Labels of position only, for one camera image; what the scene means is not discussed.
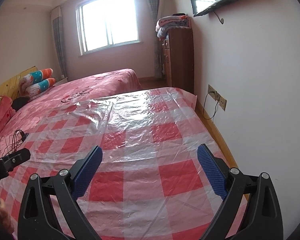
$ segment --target pink pillow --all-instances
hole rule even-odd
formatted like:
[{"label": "pink pillow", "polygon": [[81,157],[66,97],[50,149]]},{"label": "pink pillow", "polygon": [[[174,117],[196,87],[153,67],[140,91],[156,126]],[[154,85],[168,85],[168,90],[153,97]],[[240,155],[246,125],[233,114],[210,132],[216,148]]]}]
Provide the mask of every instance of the pink pillow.
[{"label": "pink pillow", "polygon": [[15,114],[16,114],[16,111],[14,109],[12,109],[12,107],[10,107],[8,109],[8,111],[4,114],[3,118],[0,121],[0,133]]},{"label": "pink pillow", "polygon": [[11,108],[12,99],[7,96],[1,96],[2,100],[0,102],[0,122],[4,118],[5,114]]}]

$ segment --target window sill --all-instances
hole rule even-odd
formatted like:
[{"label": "window sill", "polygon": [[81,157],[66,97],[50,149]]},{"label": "window sill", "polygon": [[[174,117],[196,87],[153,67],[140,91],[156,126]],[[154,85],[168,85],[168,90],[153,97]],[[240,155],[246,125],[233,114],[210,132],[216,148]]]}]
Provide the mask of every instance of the window sill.
[{"label": "window sill", "polygon": [[130,44],[136,44],[136,43],[143,43],[143,41],[128,41],[128,42],[123,42],[123,43],[119,43],[119,44],[114,44],[114,45],[110,45],[110,46],[102,47],[99,49],[94,49],[94,50],[84,52],[84,54],[80,55],[79,57],[85,56],[87,54],[90,54],[90,53],[93,53],[96,51],[101,51],[104,49],[110,49],[110,48],[115,48],[115,47],[120,47],[120,46],[124,46],[124,45],[130,45]]}]

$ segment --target hand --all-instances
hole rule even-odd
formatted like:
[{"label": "hand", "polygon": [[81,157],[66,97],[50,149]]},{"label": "hand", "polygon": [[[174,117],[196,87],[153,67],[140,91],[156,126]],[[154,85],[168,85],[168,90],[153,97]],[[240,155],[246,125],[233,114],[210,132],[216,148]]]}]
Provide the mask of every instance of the hand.
[{"label": "hand", "polygon": [[9,234],[14,232],[14,226],[11,223],[11,216],[9,215],[4,200],[0,198],[0,222]]}]

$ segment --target wall socket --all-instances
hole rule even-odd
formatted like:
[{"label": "wall socket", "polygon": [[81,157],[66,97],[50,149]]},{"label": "wall socket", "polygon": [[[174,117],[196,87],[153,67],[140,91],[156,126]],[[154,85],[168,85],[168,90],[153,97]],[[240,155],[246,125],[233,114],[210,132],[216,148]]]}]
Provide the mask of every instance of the wall socket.
[{"label": "wall socket", "polygon": [[219,101],[220,107],[223,109],[223,111],[225,111],[227,100],[224,99],[211,85],[208,85],[208,93],[215,101]]}]

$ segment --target blue textured rubber pad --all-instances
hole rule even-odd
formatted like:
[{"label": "blue textured rubber pad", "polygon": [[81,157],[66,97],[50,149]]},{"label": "blue textured rubber pad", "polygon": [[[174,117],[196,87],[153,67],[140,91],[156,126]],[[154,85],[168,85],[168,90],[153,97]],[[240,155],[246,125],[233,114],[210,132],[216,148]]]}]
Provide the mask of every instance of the blue textured rubber pad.
[{"label": "blue textured rubber pad", "polygon": [[82,168],[73,179],[72,198],[76,201],[79,197],[84,196],[86,190],[102,162],[102,149],[98,147],[90,157],[85,161]]},{"label": "blue textured rubber pad", "polygon": [[202,166],[214,193],[224,200],[228,195],[228,192],[226,190],[226,179],[221,170],[203,145],[198,147],[197,155],[198,161]]}]

